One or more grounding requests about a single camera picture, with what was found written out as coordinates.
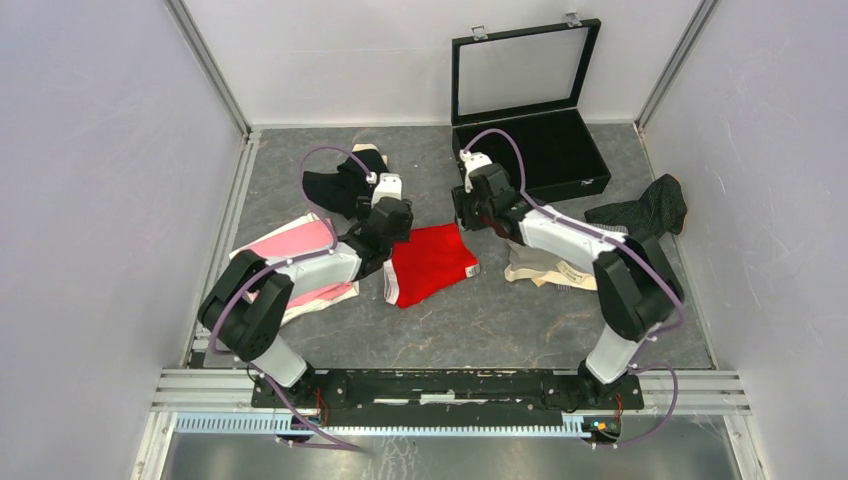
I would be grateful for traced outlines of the black underwear with beige band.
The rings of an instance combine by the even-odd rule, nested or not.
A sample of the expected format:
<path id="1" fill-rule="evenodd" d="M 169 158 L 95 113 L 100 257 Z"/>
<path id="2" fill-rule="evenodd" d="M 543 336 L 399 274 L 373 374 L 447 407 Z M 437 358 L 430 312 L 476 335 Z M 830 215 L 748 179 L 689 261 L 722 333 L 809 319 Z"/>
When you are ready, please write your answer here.
<path id="1" fill-rule="evenodd" d="M 355 144 L 352 153 L 369 172 L 377 176 L 389 172 L 385 156 L 374 144 Z M 336 173 L 305 172 L 303 189 L 315 205 L 351 220 L 357 215 L 358 198 L 369 196 L 373 186 L 367 182 L 365 171 L 353 158 L 348 158 L 336 169 Z"/>

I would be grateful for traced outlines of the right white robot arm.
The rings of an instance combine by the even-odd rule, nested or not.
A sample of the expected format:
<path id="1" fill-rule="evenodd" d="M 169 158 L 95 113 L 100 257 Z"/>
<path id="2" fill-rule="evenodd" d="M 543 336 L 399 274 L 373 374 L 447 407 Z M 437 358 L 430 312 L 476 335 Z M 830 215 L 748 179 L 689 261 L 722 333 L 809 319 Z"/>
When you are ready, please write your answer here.
<path id="1" fill-rule="evenodd" d="M 574 220 L 516 190 L 502 165 L 473 155 L 452 191 L 456 218 L 467 230 L 491 229 L 503 239 L 544 251 L 591 274 L 604 329 L 583 362 L 580 400 L 602 408 L 618 393 L 618 380 L 644 341 L 672 314 L 683 314 L 684 295 L 658 241 L 645 232 L 623 234 Z"/>

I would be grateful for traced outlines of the red boxer briefs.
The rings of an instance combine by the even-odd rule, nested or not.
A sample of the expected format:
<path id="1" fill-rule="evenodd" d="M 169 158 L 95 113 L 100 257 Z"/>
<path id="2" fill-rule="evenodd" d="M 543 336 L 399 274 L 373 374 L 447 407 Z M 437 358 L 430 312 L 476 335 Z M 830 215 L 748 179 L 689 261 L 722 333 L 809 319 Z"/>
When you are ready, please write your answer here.
<path id="1" fill-rule="evenodd" d="M 383 264 L 384 300 L 408 308 L 478 272 L 456 224 L 415 228 Z"/>

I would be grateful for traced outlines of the black display case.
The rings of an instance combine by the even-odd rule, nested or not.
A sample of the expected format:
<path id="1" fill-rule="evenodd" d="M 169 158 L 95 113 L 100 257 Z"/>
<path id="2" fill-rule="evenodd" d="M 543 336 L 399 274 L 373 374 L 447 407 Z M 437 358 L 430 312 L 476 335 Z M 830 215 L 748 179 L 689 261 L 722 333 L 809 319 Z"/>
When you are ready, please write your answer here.
<path id="1" fill-rule="evenodd" d="M 452 149 L 481 152 L 544 202 L 602 193 L 611 173 L 578 103 L 597 18 L 455 38 Z"/>

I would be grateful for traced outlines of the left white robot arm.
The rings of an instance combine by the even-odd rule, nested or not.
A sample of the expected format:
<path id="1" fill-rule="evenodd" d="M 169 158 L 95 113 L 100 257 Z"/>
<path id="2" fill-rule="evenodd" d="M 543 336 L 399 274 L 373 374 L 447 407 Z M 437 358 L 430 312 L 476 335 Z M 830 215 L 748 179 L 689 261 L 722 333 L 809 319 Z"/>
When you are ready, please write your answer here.
<path id="1" fill-rule="evenodd" d="M 280 336 L 292 299 L 335 284 L 362 280 L 391 258 L 394 244 L 409 239 L 413 212 L 406 199 L 383 198 L 368 216 L 323 249 L 270 260 L 251 250 L 235 255 L 206 295 L 197 321 L 241 361 L 276 383 L 290 407 L 314 394 L 311 365 Z"/>

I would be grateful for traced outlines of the beige grey ribbed underwear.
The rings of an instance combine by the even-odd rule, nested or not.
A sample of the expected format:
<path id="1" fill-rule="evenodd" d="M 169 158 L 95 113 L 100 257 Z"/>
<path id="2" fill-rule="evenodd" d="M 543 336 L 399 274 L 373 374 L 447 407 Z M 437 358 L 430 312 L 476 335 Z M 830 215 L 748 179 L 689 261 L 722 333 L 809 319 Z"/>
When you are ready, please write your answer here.
<path id="1" fill-rule="evenodd" d="M 572 263 L 541 249 L 507 241 L 509 264 L 504 269 L 508 282 L 529 280 L 537 287 L 552 284 L 557 287 L 596 291 L 593 274 L 578 269 Z"/>

